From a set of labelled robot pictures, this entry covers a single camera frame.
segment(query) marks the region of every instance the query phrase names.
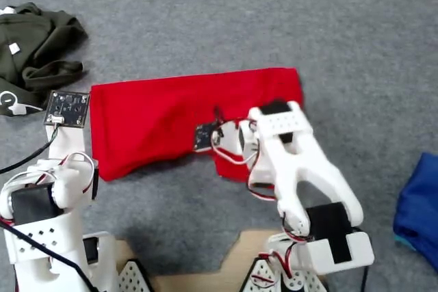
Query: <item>gray felt surface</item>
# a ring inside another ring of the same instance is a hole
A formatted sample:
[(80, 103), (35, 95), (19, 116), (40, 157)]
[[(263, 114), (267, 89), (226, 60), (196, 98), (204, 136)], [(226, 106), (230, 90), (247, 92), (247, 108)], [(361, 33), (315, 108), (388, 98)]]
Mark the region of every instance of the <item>gray felt surface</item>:
[[(420, 153), (438, 151), (438, 0), (0, 0), (0, 7), (26, 1), (78, 15), (90, 34), (71, 55), (90, 72), (74, 90), (297, 66), (315, 134), (360, 199), (363, 229), (374, 239), (368, 291), (437, 290), (436, 272), (394, 242), (391, 225)], [(41, 122), (40, 114), (0, 118), (1, 167), (42, 143)], [(306, 204), (321, 201), (307, 186), (300, 194)], [(241, 230), (280, 227), (273, 204), (194, 157), (102, 184), (84, 217), (87, 232), (127, 239), (154, 274), (217, 269)], [(11, 291), (3, 239), (0, 259), (0, 291)], [(358, 291), (360, 275), (330, 281), (334, 291)]]

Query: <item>red wire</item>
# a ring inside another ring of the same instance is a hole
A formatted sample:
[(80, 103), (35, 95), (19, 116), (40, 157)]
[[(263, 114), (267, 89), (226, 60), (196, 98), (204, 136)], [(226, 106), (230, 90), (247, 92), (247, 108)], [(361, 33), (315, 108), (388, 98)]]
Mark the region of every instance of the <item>red wire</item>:
[(263, 280), (264, 282), (267, 282), (267, 283), (273, 283), (274, 282), (273, 280), (269, 280), (269, 279), (264, 278), (263, 276), (260, 276), (260, 275), (251, 275), (251, 277), (252, 278), (256, 278), (258, 280)]

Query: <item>circuit board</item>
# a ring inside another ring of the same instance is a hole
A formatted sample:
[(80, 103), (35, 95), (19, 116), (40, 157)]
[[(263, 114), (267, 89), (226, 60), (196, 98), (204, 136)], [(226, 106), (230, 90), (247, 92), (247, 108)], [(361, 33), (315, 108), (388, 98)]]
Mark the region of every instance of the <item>circuit board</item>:
[(211, 148), (211, 134), (217, 127), (217, 122), (200, 124), (197, 126), (193, 147), (195, 152), (204, 152)]
[(90, 95), (83, 92), (52, 91), (47, 105), (44, 124), (83, 128), (88, 112)]

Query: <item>wire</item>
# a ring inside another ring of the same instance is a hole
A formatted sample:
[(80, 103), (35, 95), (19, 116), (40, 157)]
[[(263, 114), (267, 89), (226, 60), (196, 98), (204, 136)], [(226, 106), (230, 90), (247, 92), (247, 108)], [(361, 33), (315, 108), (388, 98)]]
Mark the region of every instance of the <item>wire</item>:
[(23, 164), (29, 162), (32, 159), (35, 159), (38, 155), (40, 155), (42, 152), (44, 152), (48, 147), (50, 147), (50, 145), (53, 143), (53, 141), (55, 140), (56, 136), (57, 136), (57, 130), (58, 130), (58, 125), (55, 125), (55, 129), (52, 132), (52, 136), (51, 139), (44, 144), (42, 147), (40, 147), (38, 150), (36, 150), (35, 152), (33, 152), (32, 154), (30, 154), (28, 157), (24, 158), (23, 160), (14, 163), (6, 168), (0, 169), (0, 174), (4, 174), (6, 172), (12, 171), (14, 169), (17, 169), (18, 167), (21, 167)]
[(223, 153), (223, 152), (221, 152), (221, 151), (219, 150), (219, 148), (215, 145), (214, 138), (217, 136), (219, 130), (224, 126), (224, 124), (226, 124), (226, 123), (230, 123), (230, 122), (234, 122), (234, 123), (236, 124), (236, 126), (237, 126), (237, 124), (238, 124), (239, 122), (241, 122), (241, 121), (245, 121), (245, 120), (249, 121), (250, 123), (255, 122), (254, 120), (252, 120), (252, 119), (248, 119), (248, 118), (236, 118), (236, 119), (233, 119), (233, 120), (226, 120), (226, 121), (224, 121), (224, 122), (221, 122), (220, 125), (218, 125), (218, 126), (217, 126), (217, 127), (211, 132), (211, 135), (210, 135), (211, 149), (212, 149), (217, 155), (219, 155), (219, 156), (222, 157), (223, 159), (226, 159), (228, 162), (231, 162), (232, 164), (235, 164), (235, 165), (243, 165), (243, 164), (247, 164), (249, 161), (251, 161), (251, 159), (252, 159), (253, 157), (255, 157), (255, 156), (257, 155), (257, 152), (254, 152), (253, 154), (251, 154), (248, 158), (246, 158), (246, 159), (243, 160), (243, 161), (236, 161), (236, 160), (233, 159), (232, 157), (226, 155), (225, 153)]
[[(353, 231), (355, 232), (363, 232), (359, 227), (353, 227)], [(365, 292), (365, 289), (367, 287), (367, 280), (368, 280), (368, 272), (370, 271), (370, 266), (365, 266), (363, 268), (363, 275), (362, 275), (362, 283), (361, 283), (361, 292)]]
[(283, 213), (283, 218), (281, 220), (281, 227), (283, 229), (283, 232), (295, 243), (304, 244), (311, 240), (311, 237), (298, 236), (286, 229), (286, 213)]
[(363, 268), (363, 275), (362, 275), (362, 283), (361, 283), (361, 292), (365, 292), (365, 289), (367, 287), (367, 279), (368, 279), (368, 271), (370, 270), (370, 266), (365, 266)]
[[(263, 276), (259, 276), (259, 275), (251, 275), (250, 279), (251, 279), (251, 283), (253, 283), (259, 289), (269, 289), (270, 287), (275, 286), (275, 284), (279, 281), (278, 279), (276, 281), (269, 280), (269, 279), (264, 278)], [(255, 280), (261, 280), (263, 282), (271, 283), (271, 284), (263, 286), (263, 285), (259, 285)]]
[(89, 189), (90, 189), (90, 187), (92, 186), (92, 184), (93, 184), (93, 180), (94, 180), (94, 171), (95, 171), (95, 169), (96, 169), (96, 167), (94, 166), (94, 162), (93, 162), (93, 160), (91, 159), (91, 157), (89, 157), (86, 153), (84, 153), (84, 152), (72, 152), (72, 153), (70, 153), (69, 155), (67, 155), (67, 157), (65, 158), (65, 161), (63, 161), (62, 162), (62, 164), (65, 164), (71, 157), (72, 157), (72, 155), (82, 155), (83, 157), (85, 157), (87, 160), (88, 160), (88, 162), (90, 162), (90, 165), (91, 165), (91, 177), (90, 177), (90, 182), (88, 183), (88, 186), (86, 187), (86, 188), (84, 188), (83, 190), (82, 190), (82, 193), (86, 193)]
[(38, 242), (36, 242), (33, 239), (31, 239), (30, 237), (28, 237), (26, 234), (23, 234), (21, 231), (15, 229), (14, 227), (9, 226), (8, 224), (6, 224), (5, 222), (3, 222), (1, 220), (0, 220), (0, 227), (7, 230), (9, 233), (17, 236), (19, 239), (22, 239), (26, 243), (30, 244), (35, 249), (40, 250), (41, 252), (45, 253), (46, 255), (58, 260), (59, 262), (65, 264), (69, 267), (72, 267), (78, 273), (79, 277), (83, 280), (83, 282), (85, 283), (85, 285), (88, 287), (88, 289), (91, 292), (99, 292), (99, 290), (93, 286), (93, 284), (91, 283), (91, 281), (87, 277), (87, 275), (84, 274), (84, 272), (82, 271), (80, 266), (78, 266), (76, 263), (74, 263), (71, 260), (68, 260), (67, 258), (64, 258), (63, 256), (59, 255), (58, 253), (42, 246)]
[[(34, 170), (34, 171), (23, 171), (23, 172), (20, 172), (20, 173), (14, 175), (10, 180), (8, 180), (8, 181), (5, 183), (5, 185), (3, 185), (3, 188), (2, 188), (1, 190), (4, 191), (4, 190), (7, 189), (9, 186), (11, 186), (12, 183), (13, 183), (16, 179), (18, 179), (18, 178), (20, 178), (20, 177), (22, 177), (22, 176), (28, 175), (28, 174), (30, 174), (30, 175), (32, 175), (32, 174), (39, 174), (39, 175), (44, 174), (44, 175), (50, 176), (50, 177), (51, 177), (52, 179), (54, 179), (54, 180), (57, 179), (57, 178), (55, 177), (54, 174), (52, 174), (51, 172), (46, 171), (46, 170), (39, 170), (39, 169), (37, 169), (37, 170)], [(17, 186), (17, 185), (22, 185), (22, 184), (23, 184), (23, 182), (18, 182), (18, 184), (13, 184), (12, 186)]]

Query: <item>red cloth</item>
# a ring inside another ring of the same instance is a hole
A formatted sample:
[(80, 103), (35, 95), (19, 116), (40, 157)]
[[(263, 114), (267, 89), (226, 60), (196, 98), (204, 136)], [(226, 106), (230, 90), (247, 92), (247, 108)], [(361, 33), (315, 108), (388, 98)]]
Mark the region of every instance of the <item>red cloth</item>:
[[(264, 68), (94, 85), (90, 117), (93, 157), (106, 181), (154, 161), (193, 152), (195, 129), (214, 121), (214, 107), (226, 119), (276, 98), (302, 103), (294, 68)], [(218, 173), (242, 180), (245, 165), (216, 160)]]

